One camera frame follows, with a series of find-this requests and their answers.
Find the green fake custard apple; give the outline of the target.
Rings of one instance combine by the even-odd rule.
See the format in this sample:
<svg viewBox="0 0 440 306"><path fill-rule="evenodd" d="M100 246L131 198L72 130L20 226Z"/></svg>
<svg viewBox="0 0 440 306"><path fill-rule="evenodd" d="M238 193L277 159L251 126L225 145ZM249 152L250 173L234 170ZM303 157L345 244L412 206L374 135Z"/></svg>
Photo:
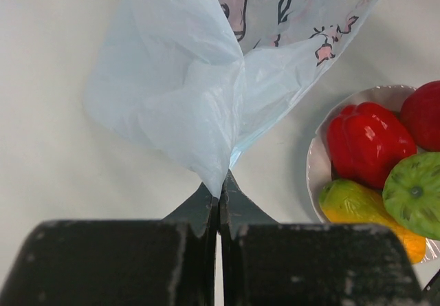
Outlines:
<svg viewBox="0 0 440 306"><path fill-rule="evenodd" d="M384 207L401 226L428 239L439 239L439 153L401 160L382 189Z"/></svg>

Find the red fake apple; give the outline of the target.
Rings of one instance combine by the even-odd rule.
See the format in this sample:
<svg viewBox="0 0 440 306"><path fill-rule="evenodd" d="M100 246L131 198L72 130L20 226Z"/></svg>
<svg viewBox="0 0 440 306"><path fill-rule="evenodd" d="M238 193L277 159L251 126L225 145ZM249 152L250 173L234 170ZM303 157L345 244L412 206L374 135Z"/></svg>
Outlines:
<svg viewBox="0 0 440 306"><path fill-rule="evenodd" d="M418 87L401 107L400 120L416 144L439 151L439 81Z"/></svg>

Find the yellow green fake mango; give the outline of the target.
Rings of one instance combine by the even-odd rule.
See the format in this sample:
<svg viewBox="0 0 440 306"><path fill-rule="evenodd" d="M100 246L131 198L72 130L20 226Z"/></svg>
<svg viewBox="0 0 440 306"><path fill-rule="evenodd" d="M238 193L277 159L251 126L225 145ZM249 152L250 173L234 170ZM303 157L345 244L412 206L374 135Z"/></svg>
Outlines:
<svg viewBox="0 0 440 306"><path fill-rule="evenodd" d="M390 228L403 244L411 263L420 263L426 254L426 238L399 225L386 211L382 196L348 179L327 183L318 203L331 223L375 223Z"/></svg>

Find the white paper plate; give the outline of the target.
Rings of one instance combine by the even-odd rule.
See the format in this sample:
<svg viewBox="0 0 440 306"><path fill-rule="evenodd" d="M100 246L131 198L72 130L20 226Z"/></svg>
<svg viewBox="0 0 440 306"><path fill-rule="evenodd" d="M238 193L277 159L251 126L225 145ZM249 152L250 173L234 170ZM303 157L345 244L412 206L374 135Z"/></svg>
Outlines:
<svg viewBox="0 0 440 306"><path fill-rule="evenodd" d="M412 87L404 86L404 85L374 87L353 94L352 96L349 96L346 100L341 102L337 107L335 107L332 111L329 112L324 122L318 128L315 138L311 142L311 147L309 149L309 153L307 156L307 172L306 172L307 186L309 189L309 194L313 208L323 222L331 223L325 217L324 213L321 211L319 207L318 198L320 192L327 183L336 179L344 179L339 177L338 174L336 173L336 170L333 167L329 155L326 134L327 134L327 128L331 120L335 118L341 112L341 110L347 105L359 105L363 102L375 102L383 106L384 108L392 111L397 116L397 119L401 122L400 120L401 107L405 99L407 99L407 97L409 97L409 95L411 95L413 92L414 89ZM438 151L426 151L417 144L416 146L417 146L416 154L425 153L425 152L438 152ZM376 191L382 196L383 188L382 189L370 188L370 189ZM438 257L439 257L439 240L426 238L426 254L422 261L426 261L428 259L436 259Z"/></svg>

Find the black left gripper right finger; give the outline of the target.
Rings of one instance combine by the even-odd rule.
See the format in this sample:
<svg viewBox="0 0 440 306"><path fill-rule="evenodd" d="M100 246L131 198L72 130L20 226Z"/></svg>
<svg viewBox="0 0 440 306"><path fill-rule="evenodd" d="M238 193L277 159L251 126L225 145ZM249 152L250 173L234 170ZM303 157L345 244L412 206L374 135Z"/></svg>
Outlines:
<svg viewBox="0 0 440 306"><path fill-rule="evenodd" d="M227 174L219 200L226 305L425 305L397 236L378 224L279 223Z"/></svg>

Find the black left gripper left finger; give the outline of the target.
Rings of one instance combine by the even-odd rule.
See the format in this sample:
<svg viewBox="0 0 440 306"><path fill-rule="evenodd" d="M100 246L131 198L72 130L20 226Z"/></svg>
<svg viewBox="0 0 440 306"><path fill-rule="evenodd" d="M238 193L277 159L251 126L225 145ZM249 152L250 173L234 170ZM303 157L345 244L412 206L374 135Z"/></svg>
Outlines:
<svg viewBox="0 0 440 306"><path fill-rule="evenodd" d="M2 305L212 305L217 200L200 186L160 220L51 220L25 239Z"/></svg>

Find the red fake bell pepper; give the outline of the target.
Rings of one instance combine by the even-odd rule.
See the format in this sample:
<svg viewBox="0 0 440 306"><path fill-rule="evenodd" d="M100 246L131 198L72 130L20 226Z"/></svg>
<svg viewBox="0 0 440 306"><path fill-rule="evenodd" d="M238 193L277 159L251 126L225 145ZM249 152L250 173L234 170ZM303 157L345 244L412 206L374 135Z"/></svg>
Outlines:
<svg viewBox="0 0 440 306"><path fill-rule="evenodd" d="M345 106L331 120L326 139L338 176L374 189L382 189L391 170L417 153L397 116L375 102Z"/></svg>

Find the light blue plastic bag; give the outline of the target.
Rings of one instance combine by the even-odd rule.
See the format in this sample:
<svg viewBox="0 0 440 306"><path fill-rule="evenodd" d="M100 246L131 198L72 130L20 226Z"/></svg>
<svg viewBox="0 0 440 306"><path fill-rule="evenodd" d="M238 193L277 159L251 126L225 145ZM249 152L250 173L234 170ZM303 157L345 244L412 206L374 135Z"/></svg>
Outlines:
<svg viewBox="0 0 440 306"><path fill-rule="evenodd" d="M219 196L228 170L335 63L376 2L121 0L85 109Z"/></svg>

